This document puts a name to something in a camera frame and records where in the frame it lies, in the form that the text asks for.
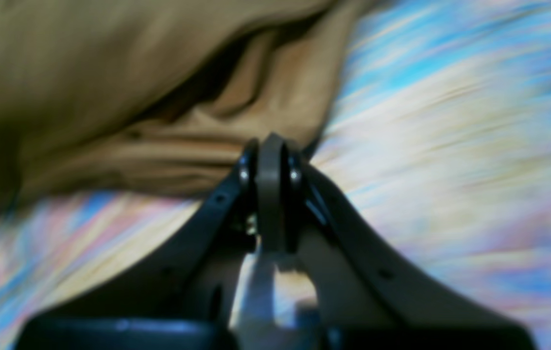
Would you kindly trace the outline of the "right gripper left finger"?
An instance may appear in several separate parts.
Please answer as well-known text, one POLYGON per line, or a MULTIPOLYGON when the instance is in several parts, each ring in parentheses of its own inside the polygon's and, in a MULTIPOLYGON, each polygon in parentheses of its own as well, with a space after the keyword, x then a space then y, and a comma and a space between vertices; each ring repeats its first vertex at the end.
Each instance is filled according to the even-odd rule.
POLYGON ((89 292, 33 317, 18 350, 237 350, 228 328, 240 268, 256 241, 258 141, 174 235, 89 292))

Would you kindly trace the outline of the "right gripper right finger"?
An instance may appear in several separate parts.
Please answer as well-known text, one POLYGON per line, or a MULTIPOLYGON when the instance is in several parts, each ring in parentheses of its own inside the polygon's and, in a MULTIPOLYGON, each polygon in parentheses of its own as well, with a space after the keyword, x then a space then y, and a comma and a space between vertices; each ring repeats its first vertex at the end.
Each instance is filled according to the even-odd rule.
POLYGON ((533 350, 526 328, 429 277, 342 191, 271 135, 271 257, 298 258, 318 298, 323 350, 533 350))

